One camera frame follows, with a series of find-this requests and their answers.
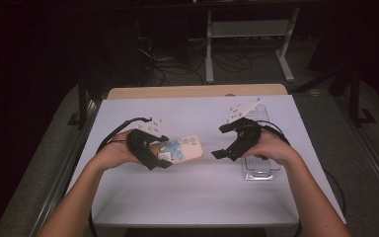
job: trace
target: person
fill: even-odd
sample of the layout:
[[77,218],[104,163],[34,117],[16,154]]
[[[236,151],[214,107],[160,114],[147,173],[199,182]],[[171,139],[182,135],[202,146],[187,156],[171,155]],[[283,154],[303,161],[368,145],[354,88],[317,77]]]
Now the person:
[[[130,133],[117,134],[112,140],[126,140]],[[306,236],[350,236],[337,212],[314,180],[300,154],[278,137],[263,130],[259,142],[244,156],[263,155],[282,165],[299,212]],[[123,142],[112,142],[85,166],[39,236],[83,236],[101,177],[108,169],[126,162],[139,163]]]

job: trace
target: black wire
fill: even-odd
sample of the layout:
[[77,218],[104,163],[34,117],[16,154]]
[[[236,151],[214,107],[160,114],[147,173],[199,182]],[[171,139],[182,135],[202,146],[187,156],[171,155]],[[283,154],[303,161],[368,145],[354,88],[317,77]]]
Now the black wire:
[[322,168],[322,169],[323,169],[323,171],[329,177],[331,177],[332,181],[334,181],[335,185],[337,186],[338,191],[340,192],[340,196],[341,196],[341,212],[342,212],[343,216],[345,216],[345,214],[346,214],[346,198],[345,198],[343,189],[341,188],[341,185],[338,182],[338,180],[335,179],[334,175],[332,175],[327,169],[325,169],[325,168]]
[[265,122],[265,123],[268,123],[268,124],[271,124],[273,125],[282,135],[284,135],[284,133],[282,132],[282,130],[277,126],[275,125],[274,123],[270,122],[270,121],[267,121],[267,120],[256,120],[256,122]]
[[[127,120],[127,121],[123,122],[119,127],[117,127],[116,129],[114,129],[106,138],[104,138],[104,140],[101,142],[100,146],[98,147],[97,153],[101,149],[103,149],[107,144],[109,144],[110,142],[124,142],[124,141],[126,141],[126,140],[114,140],[114,141],[110,141],[110,140],[113,139],[113,137],[117,133],[119,133],[120,131],[122,131],[123,129],[125,129],[132,122],[138,121],[138,120],[142,120],[144,122],[147,122],[147,121],[150,121],[151,119],[147,119],[147,118],[134,118],[134,119],[130,119],[130,120]],[[97,233],[97,230],[96,230],[95,225],[94,225],[94,218],[92,217],[92,208],[89,211],[88,225],[89,225],[89,229],[91,230],[92,236],[98,237],[98,233]]]
[[294,237],[300,237],[301,232],[303,231],[303,226],[301,225],[301,221],[298,221],[297,230],[294,233]]

